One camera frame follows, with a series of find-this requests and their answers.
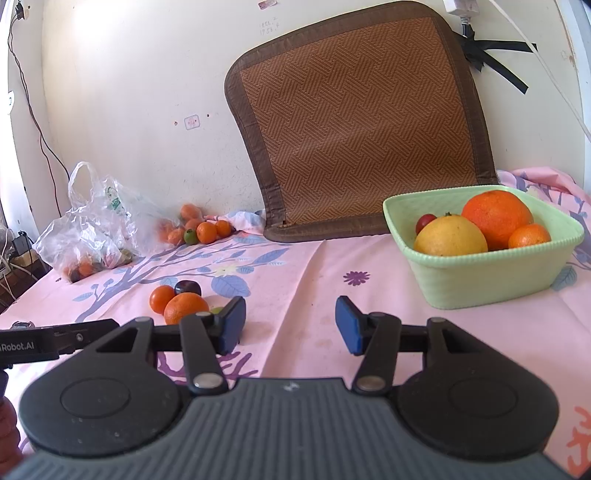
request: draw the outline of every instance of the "plastic bag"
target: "plastic bag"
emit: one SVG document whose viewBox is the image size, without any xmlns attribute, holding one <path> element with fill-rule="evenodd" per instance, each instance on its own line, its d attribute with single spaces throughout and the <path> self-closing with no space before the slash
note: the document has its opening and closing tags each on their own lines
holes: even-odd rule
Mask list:
<svg viewBox="0 0 591 480">
<path fill-rule="evenodd" d="M 92 182 L 90 200 L 74 189 L 82 167 Z M 88 162 L 74 168 L 68 195 L 72 208 L 45 229 L 33 248 L 72 283 L 163 249 L 158 225 L 164 217 L 158 209 L 112 177 L 100 180 Z"/>
</svg>

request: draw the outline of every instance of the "pink bed sheet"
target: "pink bed sheet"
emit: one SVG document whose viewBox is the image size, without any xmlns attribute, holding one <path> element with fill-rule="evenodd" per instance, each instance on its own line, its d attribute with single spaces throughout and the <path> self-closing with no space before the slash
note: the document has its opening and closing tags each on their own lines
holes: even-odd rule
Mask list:
<svg viewBox="0 0 591 480">
<path fill-rule="evenodd" d="M 343 377 L 350 382 L 361 359 L 349 355 L 339 336 L 334 318 L 337 297 L 347 295 L 363 311 L 389 312 L 409 324 L 423 325 L 429 317 L 444 316 L 553 388 L 560 419 L 547 453 L 579 476 L 591 455 L 591 199 L 571 178 L 549 168 L 500 171 L 499 179 L 553 203 L 585 226 L 584 243 L 546 291 L 441 312 L 425 302 L 389 235 L 277 244 L 241 232 L 213 245 L 167 251 L 74 285 L 52 271 L 0 316 L 0 327 L 17 320 L 37 326 L 102 318 L 125 323 L 143 315 L 163 324 L 148 307 L 153 288 L 191 279 L 200 283 L 211 307 L 223 306 L 234 295 L 246 298 L 240 345 L 220 358 L 230 379 Z M 256 229 L 250 225 L 249 231 Z M 24 388 L 54 364 L 15 366 L 9 372 L 7 397 L 18 404 Z M 159 354 L 158 367 L 184 381 L 180 354 Z M 420 368 L 419 354 L 401 354 L 395 382 Z"/>
</svg>

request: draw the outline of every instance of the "plastic basket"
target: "plastic basket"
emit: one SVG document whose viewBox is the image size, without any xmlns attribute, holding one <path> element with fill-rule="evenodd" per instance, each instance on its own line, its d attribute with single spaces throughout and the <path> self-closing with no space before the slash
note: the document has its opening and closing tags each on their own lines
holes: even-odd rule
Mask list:
<svg viewBox="0 0 591 480">
<path fill-rule="evenodd" d="M 552 241 L 461 257 L 433 257 L 413 250 L 415 225 L 422 215 L 460 214 L 469 199 L 488 190 L 517 195 L 531 210 L 534 221 L 548 229 Z M 582 225 L 552 205 L 497 185 L 396 195 L 384 201 L 384 215 L 425 299 L 443 310 L 515 299 L 548 288 L 584 238 Z"/>
</svg>

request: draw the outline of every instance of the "black ribbon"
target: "black ribbon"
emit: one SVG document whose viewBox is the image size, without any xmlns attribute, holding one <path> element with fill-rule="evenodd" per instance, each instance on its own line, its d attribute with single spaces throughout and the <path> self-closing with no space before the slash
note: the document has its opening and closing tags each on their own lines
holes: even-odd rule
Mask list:
<svg viewBox="0 0 591 480">
<path fill-rule="evenodd" d="M 475 40 L 475 32 L 470 25 L 465 25 L 465 36 L 456 34 L 464 51 L 464 56 L 472 66 L 482 71 L 484 65 L 488 65 L 497 73 L 500 73 L 515 85 L 521 93 L 527 92 L 528 86 L 521 79 L 505 67 L 500 61 L 491 57 L 485 50 L 514 50 L 531 53 L 527 43 L 522 41 L 504 41 L 504 40 Z"/>
</svg>

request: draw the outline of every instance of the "blue gripper pad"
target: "blue gripper pad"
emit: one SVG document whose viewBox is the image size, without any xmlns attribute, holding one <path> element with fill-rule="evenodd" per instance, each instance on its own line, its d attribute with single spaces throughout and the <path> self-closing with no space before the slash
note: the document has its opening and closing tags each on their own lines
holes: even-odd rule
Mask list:
<svg viewBox="0 0 591 480">
<path fill-rule="evenodd" d="M 226 305 L 217 316 L 225 318 L 223 332 L 219 339 L 219 353 L 227 355 L 234 350 L 240 340 L 246 322 L 246 302 L 240 298 L 235 304 Z"/>
<path fill-rule="evenodd" d="M 349 352 L 353 355 L 363 355 L 366 345 L 364 345 L 364 338 L 360 330 L 360 320 L 365 324 L 366 316 L 353 305 L 348 297 L 339 297 L 336 300 L 335 319 Z"/>
</svg>

